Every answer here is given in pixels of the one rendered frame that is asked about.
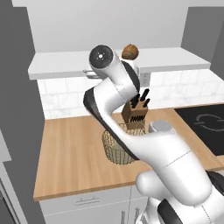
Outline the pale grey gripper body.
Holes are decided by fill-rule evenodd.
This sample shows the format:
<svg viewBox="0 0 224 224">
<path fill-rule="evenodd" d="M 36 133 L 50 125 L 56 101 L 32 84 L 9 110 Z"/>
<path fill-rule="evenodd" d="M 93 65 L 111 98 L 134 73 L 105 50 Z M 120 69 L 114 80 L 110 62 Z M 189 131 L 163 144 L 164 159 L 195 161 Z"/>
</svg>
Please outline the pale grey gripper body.
<svg viewBox="0 0 224 224">
<path fill-rule="evenodd" d="M 99 79 L 100 76 L 96 74 L 93 70 L 83 70 L 83 73 L 89 78 L 89 79 Z"/>
</svg>

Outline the brown bread loaf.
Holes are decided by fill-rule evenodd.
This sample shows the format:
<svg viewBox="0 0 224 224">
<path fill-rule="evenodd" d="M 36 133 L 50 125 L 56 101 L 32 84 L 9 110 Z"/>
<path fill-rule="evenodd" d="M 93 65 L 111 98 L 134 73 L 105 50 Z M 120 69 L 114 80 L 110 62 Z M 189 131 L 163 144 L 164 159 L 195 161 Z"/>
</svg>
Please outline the brown bread loaf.
<svg viewBox="0 0 224 224">
<path fill-rule="evenodd" d="M 122 50 L 122 58 L 126 60 L 135 60 L 138 54 L 138 48 L 132 44 L 126 45 Z"/>
</svg>

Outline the dark grey tall cabinet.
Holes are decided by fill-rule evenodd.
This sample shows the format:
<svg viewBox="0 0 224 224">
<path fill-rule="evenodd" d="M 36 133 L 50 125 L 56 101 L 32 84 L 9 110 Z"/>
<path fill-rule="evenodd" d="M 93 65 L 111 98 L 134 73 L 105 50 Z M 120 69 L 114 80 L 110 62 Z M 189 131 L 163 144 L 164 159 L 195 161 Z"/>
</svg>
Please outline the dark grey tall cabinet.
<svg viewBox="0 0 224 224">
<path fill-rule="evenodd" d="M 45 122 L 38 84 L 28 74 L 34 53 L 27 9 L 0 0 L 0 130 L 11 156 L 5 168 L 24 213 L 21 224 L 45 224 L 33 199 Z"/>
</svg>

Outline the wooden knife block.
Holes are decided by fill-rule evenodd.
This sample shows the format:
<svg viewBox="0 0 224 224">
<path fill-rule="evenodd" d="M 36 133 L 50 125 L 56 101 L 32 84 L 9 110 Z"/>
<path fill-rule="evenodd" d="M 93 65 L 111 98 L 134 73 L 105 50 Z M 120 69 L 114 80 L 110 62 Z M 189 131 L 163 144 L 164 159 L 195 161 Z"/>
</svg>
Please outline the wooden knife block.
<svg viewBox="0 0 224 224">
<path fill-rule="evenodd" d="M 144 118 L 148 112 L 150 98 L 146 98 L 150 90 L 146 88 L 143 94 L 137 94 L 126 102 L 122 109 L 122 118 L 128 130 L 139 129 L 144 126 Z"/>
</svg>

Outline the grey round canister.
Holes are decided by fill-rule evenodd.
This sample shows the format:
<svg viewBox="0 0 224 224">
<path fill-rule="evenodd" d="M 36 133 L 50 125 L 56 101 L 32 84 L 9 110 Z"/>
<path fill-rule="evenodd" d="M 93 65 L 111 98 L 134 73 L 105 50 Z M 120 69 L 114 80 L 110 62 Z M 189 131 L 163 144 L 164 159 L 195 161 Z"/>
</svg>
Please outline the grey round canister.
<svg viewBox="0 0 224 224">
<path fill-rule="evenodd" d="M 176 130 L 172 125 L 166 120 L 156 120 L 149 123 L 149 132 L 169 132 L 172 134 L 176 133 Z"/>
</svg>

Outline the black hob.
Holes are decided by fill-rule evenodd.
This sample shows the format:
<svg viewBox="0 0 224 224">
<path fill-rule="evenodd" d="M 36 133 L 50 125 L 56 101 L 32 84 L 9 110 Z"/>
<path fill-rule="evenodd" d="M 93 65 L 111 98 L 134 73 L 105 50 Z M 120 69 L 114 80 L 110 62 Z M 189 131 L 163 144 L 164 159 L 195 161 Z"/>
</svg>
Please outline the black hob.
<svg viewBox="0 0 224 224">
<path fill-rule="evenodd" d="M 215 156 L 224 156 L 224 104 L 175 111 Z"/>
</svg>

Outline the white drawer front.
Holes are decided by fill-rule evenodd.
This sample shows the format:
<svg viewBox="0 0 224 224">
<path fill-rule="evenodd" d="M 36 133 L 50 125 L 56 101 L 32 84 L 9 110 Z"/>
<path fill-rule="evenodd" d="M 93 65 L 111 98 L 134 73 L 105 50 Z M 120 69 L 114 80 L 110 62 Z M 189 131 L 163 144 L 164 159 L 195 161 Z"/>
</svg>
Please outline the white drawer front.
<svg viewBox="0 0 224 224">
<path fill-rule="evenodd" d="M 84 200 L 92 198 L 100 198 L 100 202 L 83 206 L 76 206 L 75 202 L 81 198 Z M 39 202 L 43 215 L 59 214 L 77 209 L 102 206 L 116 202 L 123 202 L 130 199 L 130 187 L 118 187 L 98 192 L 87 192 L 83 194 L 75 194 L 55 199 L 45 199 Z"/>
</svg>

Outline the white wall cabinet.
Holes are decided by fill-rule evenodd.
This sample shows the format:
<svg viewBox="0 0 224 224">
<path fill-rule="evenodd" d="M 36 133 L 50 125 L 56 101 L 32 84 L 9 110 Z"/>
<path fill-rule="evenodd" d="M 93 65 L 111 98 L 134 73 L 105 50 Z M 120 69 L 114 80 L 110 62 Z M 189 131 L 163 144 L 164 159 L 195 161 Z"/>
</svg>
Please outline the white wall cabinet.
<svg viewBox="0 0 224 224">
<path fill-rule="evenodd" d="M 180 46 L 186 5 L 180 0 L 32 0 L 27 6 L 35 55 L 32 80 L 82 76 L 90 50 L 139 49 L 143 73 L 207 69 L 210 63 Z"/>
</svg>

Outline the white wall socket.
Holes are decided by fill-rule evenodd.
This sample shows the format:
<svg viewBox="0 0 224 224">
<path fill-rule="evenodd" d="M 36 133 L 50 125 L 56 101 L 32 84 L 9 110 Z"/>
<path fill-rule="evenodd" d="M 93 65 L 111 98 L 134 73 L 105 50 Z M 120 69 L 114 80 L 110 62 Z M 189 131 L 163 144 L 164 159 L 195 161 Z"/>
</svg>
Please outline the white wall socket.
<svg viewBox="0 0 224 224">
<path fill-rule="evenodd" d="M 143 86 L 148 87 L 150 85 L 150 81 L 151 81 L 151 74 L 144 73 L 143 74 Z"/>
</svg>

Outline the dark grey wall cabinet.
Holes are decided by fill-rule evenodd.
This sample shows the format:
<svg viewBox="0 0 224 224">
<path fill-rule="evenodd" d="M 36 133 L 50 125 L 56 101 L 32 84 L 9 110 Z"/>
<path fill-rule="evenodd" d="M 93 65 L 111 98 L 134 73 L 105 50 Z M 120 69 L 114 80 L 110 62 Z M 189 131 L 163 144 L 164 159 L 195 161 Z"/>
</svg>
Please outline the dark grey wall cabinet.
<svg viewBox="0 0 224 224">
<path fill-rule="evenodd" d="M 224 79 L 224 6 L 189 7 L 181 47 L 210 62 Z"/>
</svg>

